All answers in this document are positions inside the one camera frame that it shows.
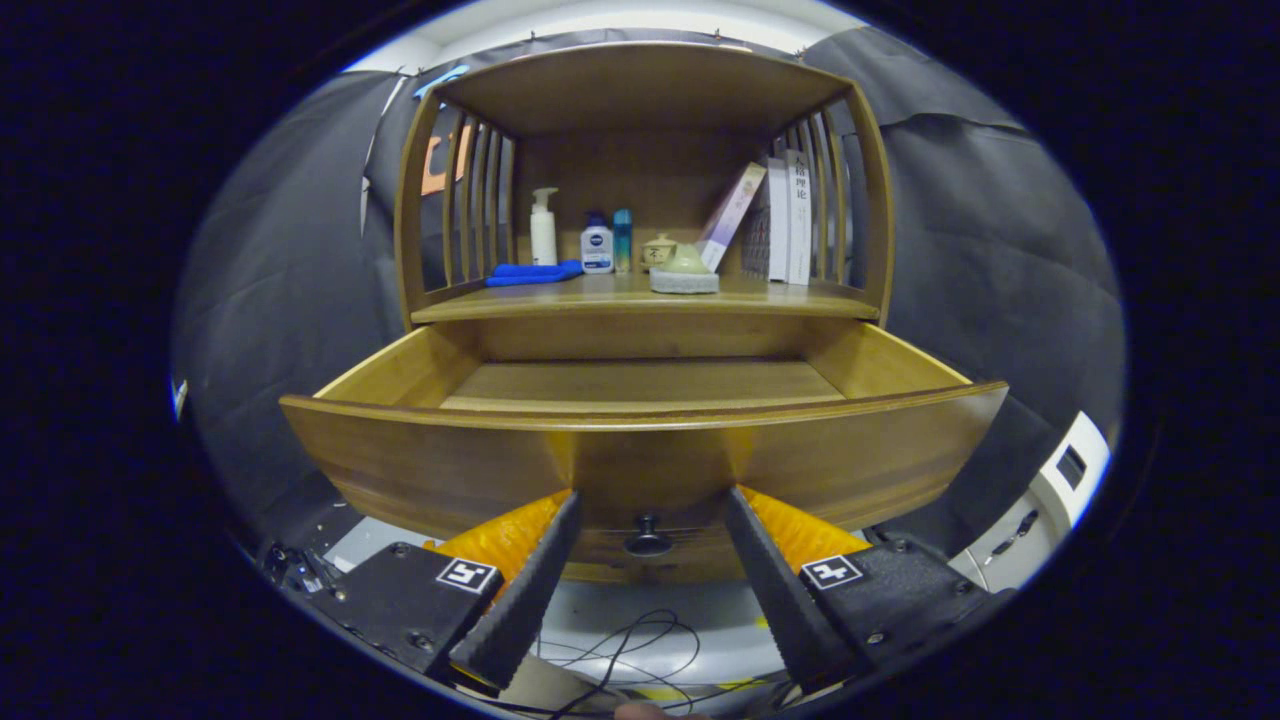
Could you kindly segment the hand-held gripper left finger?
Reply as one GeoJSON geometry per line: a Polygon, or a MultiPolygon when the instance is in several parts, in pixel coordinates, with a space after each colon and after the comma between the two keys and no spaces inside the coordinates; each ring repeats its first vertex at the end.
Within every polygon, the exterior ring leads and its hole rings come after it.
{"type": "Polygon", "coordinates": [[[412,671],[480,693],[509,687],[529,653],[581,527],[563,489],[426,548],[393,543],[307,602],[412,671]]]}

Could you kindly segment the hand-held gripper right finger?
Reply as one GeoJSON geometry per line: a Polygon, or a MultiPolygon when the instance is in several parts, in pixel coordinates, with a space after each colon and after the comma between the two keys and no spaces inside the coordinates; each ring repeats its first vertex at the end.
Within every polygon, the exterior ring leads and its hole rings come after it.
{"type": "Polygon", "coordinates": [[[887,676],[989,620],[991,593],[905,539],[868,544],[744,486],[724,524],[792,682],[887,676]]]}

